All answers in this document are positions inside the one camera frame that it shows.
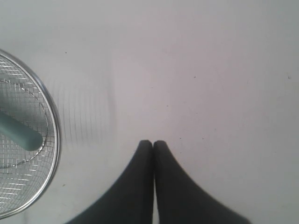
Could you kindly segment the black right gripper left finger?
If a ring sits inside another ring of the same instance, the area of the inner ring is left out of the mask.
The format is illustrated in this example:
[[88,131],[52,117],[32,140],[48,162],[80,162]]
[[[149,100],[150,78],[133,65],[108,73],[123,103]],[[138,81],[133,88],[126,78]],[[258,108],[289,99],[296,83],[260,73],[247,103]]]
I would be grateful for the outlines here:
[[94,204],[71,224],[150,224],[153,218],[153,146],[142,140],[129,164]]

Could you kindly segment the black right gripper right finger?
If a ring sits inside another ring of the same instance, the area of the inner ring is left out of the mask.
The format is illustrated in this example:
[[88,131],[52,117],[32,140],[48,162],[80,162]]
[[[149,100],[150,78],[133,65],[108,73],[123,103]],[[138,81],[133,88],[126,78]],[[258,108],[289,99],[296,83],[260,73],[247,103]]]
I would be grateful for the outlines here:
[[250,221],[218,202],[181,168],[167,143],[153,146],[159,222],[162,224],[248,224]]

